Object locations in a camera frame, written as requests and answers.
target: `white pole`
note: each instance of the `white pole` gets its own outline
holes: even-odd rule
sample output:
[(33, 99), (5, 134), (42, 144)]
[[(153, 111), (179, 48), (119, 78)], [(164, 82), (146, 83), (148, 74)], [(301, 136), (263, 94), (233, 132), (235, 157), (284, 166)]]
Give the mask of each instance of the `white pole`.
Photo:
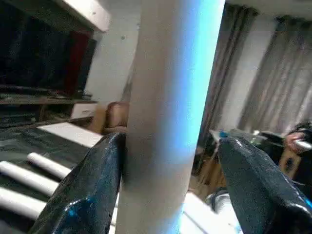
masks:
[(27, 160), (60, 179), (64, 179), (71, 172), (69, 168), (64, 167), (63, 165), (47, 159), (46, 157), (43, 157), (37, 153), (30, 153), (27, 156)]
[(0, 207), (36, 220), (46, 203), (0, 187)]
[(143, 0), (116, 234), (177, 234), (224, 0)]
[(14, 165), (10, 162), (0, 162), (0, 172), (18, 182), (25, 184), (47, 196), (52, 196), (58, 183), (46, 177), (40, 176), (27, 169)]

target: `tv screen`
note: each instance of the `tv screen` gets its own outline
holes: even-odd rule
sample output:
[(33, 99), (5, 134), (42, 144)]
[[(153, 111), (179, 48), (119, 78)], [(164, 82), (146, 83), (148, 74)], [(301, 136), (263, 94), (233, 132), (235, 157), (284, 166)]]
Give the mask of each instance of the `tv screen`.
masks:
[(84, 88), (92, 60), (86, 50), (93, 55), (95, 49), (88, 36), (61, 32), (3, 1), (0, 33), (0, 85), (70, 93)]

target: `gray curtain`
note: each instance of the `gray curtain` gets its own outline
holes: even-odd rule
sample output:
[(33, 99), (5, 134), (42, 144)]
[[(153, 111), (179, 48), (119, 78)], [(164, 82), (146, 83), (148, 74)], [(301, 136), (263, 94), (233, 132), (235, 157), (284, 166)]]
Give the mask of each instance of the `gray curtain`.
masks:
[(127, 81), (126, 81), (125, 87), (123, 88), (123, 91), (122, 91), (121, 101), (130, 102), (131, 90), (132, 90), (132, 76), (133, 76), (134, 59), (135, 58), (133, 58), (131, 67), (129, 69)]
[(204, 143), (207, 131), (219, 123), (245, 38), (256, 15), (253, 8), (225, 4), (199, 142)]
[(242, 130), (285, 134), (312, 117), (312, 24), (278, 21), (239, 123)]

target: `chair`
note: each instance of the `chair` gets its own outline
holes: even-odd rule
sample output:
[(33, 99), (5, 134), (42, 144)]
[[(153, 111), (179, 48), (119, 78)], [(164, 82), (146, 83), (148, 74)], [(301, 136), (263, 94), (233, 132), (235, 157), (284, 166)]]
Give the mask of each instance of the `chair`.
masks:
[(127, 133), (128, 114), (129, 103), (127, 102), (111, 102), (106, 108), (98, 106), (88, 129), (100, 134)]

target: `wooden shelf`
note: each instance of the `wooden shelf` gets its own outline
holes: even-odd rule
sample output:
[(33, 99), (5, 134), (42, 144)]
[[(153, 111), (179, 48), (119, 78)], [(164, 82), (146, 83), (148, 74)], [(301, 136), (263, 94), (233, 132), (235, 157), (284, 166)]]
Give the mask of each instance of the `wooden shelf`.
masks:
[(0, 99), (0, 105), (53, 105), (75, 103), (96, 103), (96, 101), (83, 99), (57, 99), (48, 97)]

